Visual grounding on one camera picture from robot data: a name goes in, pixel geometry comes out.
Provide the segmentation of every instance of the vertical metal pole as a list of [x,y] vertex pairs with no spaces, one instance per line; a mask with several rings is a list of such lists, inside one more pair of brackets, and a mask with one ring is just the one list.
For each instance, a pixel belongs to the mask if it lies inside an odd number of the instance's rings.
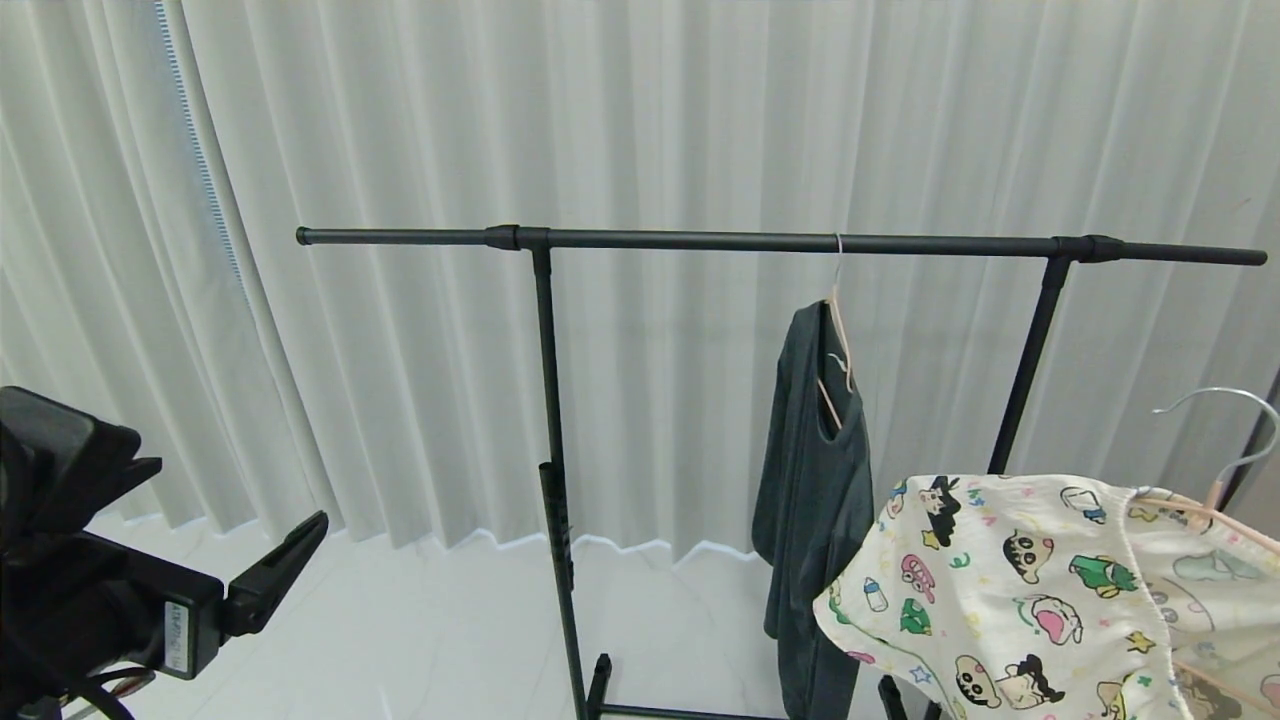
[[556,364],[556,319],[552,313],[552,252],[547,245],[530,249],[534,256],[534,283],[538,291],[538,336],[543,348],[543,391],[547,396],[547,436],[552,460],[539,466],[547,534],[550,536],[552,566],[556,570],[556,597],[559,600],[564,655],[573,689],[573,715],[588,720],[586,691],[582,682],[582,656],[577,646],[577,619],[573,616],[573,565],[568,547],[568,492],[564,486],[564,436],[559,413],[559,372]]
[[1023,345],[1023,357],[1018,363],[1018,374],[1014,375],[1014,387],[1009,391],[1009,402],[1005,405],[1005,418],[1000,421],[1000,432],[996,434],[996,447],[991,451],[991,464],[987,471],[1000,474],[1009,464],[1009,454],[1014,450],[1014,438],[1018,437],[1018,425],[1023,420],[1023,410],[1027,409],[1027,398],[1032,392],[1032,383],[1036,382],[1036,369],[1039,366],[1041,354],[1044,351],[1044,341],[1048,338],[1048,327],[1053,322],[1053,311],[1057,310],[1057,297],[1066,284],[1066,272],[1071,269],[1070,258],[1050,258],[1044,266],[1044,279],[1041,282],[1041,296],[1036,301],[1036,313],[1032,315],[1032,327],[1027,331],[1027,342]]

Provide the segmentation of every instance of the rack foot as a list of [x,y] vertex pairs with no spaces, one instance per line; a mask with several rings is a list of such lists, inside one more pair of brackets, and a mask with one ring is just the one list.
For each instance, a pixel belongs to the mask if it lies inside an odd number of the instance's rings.
[[591,675],[591,692],[586,696],[586,716],[599,720],[602,715],[627,715],[631,717],[678,717],[682,720],[780,720],[759,715],[724,715],[722,712],[698,712],[696,710],[675,710],[667,707],[641,707],[637,705],[613,705],[604,702],[613,675],[613,661],[608,653],[600,653]]

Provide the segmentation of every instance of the black garment rack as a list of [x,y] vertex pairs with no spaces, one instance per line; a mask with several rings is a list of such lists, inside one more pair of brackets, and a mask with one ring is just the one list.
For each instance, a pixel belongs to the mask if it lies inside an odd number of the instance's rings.
[[[605,702],[613,662],[608,653],[595,661],[590,689],[584,685],[582,660],[577,642],[577,620],[573,616],[573,559],[570,548],[568,497],[564,486],[564,442],[561,427],[559,373],[556,361],[556,324],[552,313],[553,247],[644,249],[644,250],[733,250],[749,252],[838,252],[869,255],[955,255],[984,258],[1044,258],[1044,277],[1039,300],[1027,332],[1027,342],[1018,363],[1009,402],[996,434],[987,471],[1001,474],[1014,447],[1027,397],[1036,379],[1041,352],[1057,309],[1057,299],[1066,283],[1071,263],[1110,263],[1114,260],[1161,260],[1172,263],[1208,263],[1217,265],[1262,265],[1267,254],[1261,250],[1230,247],[1197,247],[1187,245],[1152,245],[1124,242],[1114,237],[957,237],[957,236],[887,236],[835,233],[742,233],[742,232],[668,232],[668,231],[572,231],[543,227],[495,225],[486,229],[311,229],[300,227],[301,245],[488,245],[499,250],[529,250],[534,260],[534,283],[538,293],[538,334],[541,340],[543,388],[547,396],[547,436],[550,461],[538,466],[543,487],[543,509],[547,512],[547,534],[550,541],[552,566],[556,571],[556,593],[559,597],[564,652],[568,656],[570,683],[573,692],[576,720],[598,720],[602,715],[634,717],[682,717],[689,720],[773,720],[753,715],[726,715],[663,707],[641,707]],[[881,700],[888,720],[906,720],[901,696],[893,679],[886,675],[879,684]],[[942,708],[931,703],[925,720],[938,720]]]

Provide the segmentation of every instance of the white floor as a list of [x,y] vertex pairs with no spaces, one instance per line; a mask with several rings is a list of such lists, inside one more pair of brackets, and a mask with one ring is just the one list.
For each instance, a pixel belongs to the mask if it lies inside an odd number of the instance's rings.
[[[205,523],[109,516],[90,529],[224,582],[270,550],[253,525],[215,536]],[[609,702],[782,716],[763,561],[695,551],[673,568],[662,546],[590,539],[573,560],[586,682],[608,652]],[[883,716],[878,679],[864,670],[851,717]],[[547,543],[498,548],[476,536],[448,552],[433,539],[392,550],[338,533],[262,634],[125,705],[138,720],[571,719]]]

